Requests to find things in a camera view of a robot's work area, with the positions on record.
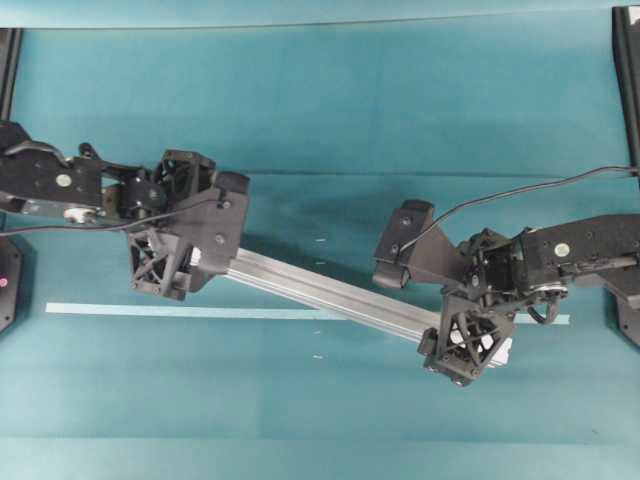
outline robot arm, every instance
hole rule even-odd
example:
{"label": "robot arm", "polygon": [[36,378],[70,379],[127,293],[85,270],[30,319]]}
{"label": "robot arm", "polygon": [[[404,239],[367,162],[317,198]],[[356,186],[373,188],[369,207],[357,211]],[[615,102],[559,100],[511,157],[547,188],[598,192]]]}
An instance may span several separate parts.
{"label": "robot arm", "polygon": [[623,333],[640,346],[640,215],[526,228],[511,239],[485,229],[455,248],[437,225],[429,228],[433,211],[415,200],[395,210],[373,277],[392,288],[410,280],[443,285],[440,328],[427,329],[418,347],[427,370],[468,385],[511,337],[517,312],[553,323],[571,284],[613,293]]}
{"label": "robot arm", "polygon": [[107,162],[88,143],[65,157],[3,121],[0,169],[1,210],[125,231],[138,291],[182,300],[237,254],[249,179],[198,153],[167,150],[154,170]]}

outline white strip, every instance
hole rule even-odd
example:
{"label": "white strip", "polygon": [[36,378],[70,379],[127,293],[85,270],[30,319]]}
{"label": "white strip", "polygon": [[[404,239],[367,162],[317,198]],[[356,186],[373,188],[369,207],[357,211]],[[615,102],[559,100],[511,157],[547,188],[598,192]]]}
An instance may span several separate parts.
{"label": "white strip", "polygon": [[[101,305],[96,303],[49,302],[47,313],[72,315],[127,315],[138,317],[244,318],[256,320],[344,320],[326,310],[303,308],[209,308],[160,307],[154,305]],[[516,315],[516,323],[535,324],[527,314]],[[558,315],[553,325],[569,325],[569,315]]]}
{"label": "white strip", "polygon": [[629,23],[633,25],[640,18],[640,7],[629,7]]}

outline wire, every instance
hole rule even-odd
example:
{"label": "wire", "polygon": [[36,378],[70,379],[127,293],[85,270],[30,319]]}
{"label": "wire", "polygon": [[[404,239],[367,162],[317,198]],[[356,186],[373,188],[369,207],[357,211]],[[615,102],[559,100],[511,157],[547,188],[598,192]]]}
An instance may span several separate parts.
{"label": "wire", "polygon": [[193,210],[205,203],[220,203],[220,200],[202,200],[200,202],[194,203],[193,205],[189,205],[188,207],[178,208],[177,210],[172,210],[171,212],[159,213],[158,215],[152,215],[147,218],[142,218],[140,220],[135,220],[133,222],[120,223],[118,225],[107,225],[103,227],[71,227],[69,225],[41,225],[37,227],[23,227],[23,228],[15,228],[13,230],[7,230],[5,232],[0,232],[1,237],[11,237],[13,235],[21,235],[25,233],[36,233],[36,232],[119,232],[121,230],[127,230],[129,228],[137,227],[138,225],[144,225],[145,223],[155,222],[157,220],[162,220],[164,218],[173,217],[180,213],[187,212],[189,210]]}
{"label": "wire", "polygon": [[488,203],[488,202],[491,202],[493,200],[499,200],[501,198],[511,197],[512,195],[517,195],[519,193],[527,193],[527,192],[533,192],[535,190],[542,190],[544,188],[552,188],[552,187],[560,187],[560,186],[563,186],[563,185],[569,185],[571,183],[575,183],[575,182],[578,182],[580,180],[584,180],[585,178],[588,178],[588,177],[591,177],[591,176],[594,176],[594,175],[599,175],[601,173],[606,173],[606,172],[639,173],[640,172],[640,168],[638,168],[638,167],[624,167],[624,166],[619,166],[619,165],[610,165],[610,166],[606,166],[606,167],[595,168],[593,170],[589,170],[588,172],[581,173],[581,174],[576,175],[574,177],[567,177],[567,178],[563,178],[561,180],[554,180],[552,182],[537,183],[537,184],[534,184],[534,185],[526,185],[524,187],[514,188],[513,190],[507,190],[506,192],[494,193],[493,195],[488,195],[486,197],[477,198],[475,200],[469,200],[467,202],[461,203],[460,205],[456,205],[455,207],[451,208],[450,210],[447,210],[442,215],[440,215],[438,218],[436,218],[428,227],[426,227],[424,230],[422,230],[418,235],[416,235],[414,238],[412,238],[411,240],[406,242],[404,245],[402,245],[400,247],[400,249],[398,250],[398,255],[401,254],[402,252],[404,252],[407,248],[415,245],[418,240],[420,240],[427,233],[429,233],[431,230],[433,230],[437,225],[441,224],[447,218],[449,218],[451,215],[453,215],[454,213],[459,212],[463,208],[474,207],[476,205],[482,205],[483,203]]}

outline silver rod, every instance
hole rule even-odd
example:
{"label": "silver rod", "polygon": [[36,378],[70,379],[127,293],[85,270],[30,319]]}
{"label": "silver rod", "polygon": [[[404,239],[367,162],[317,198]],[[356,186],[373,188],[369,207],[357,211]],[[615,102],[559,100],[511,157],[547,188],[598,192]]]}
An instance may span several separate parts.
{"label": "silver rod", "polygon": [[242,248],[231,261],[227,277],[414,342],[427,328],[440,325],[439,313]]}

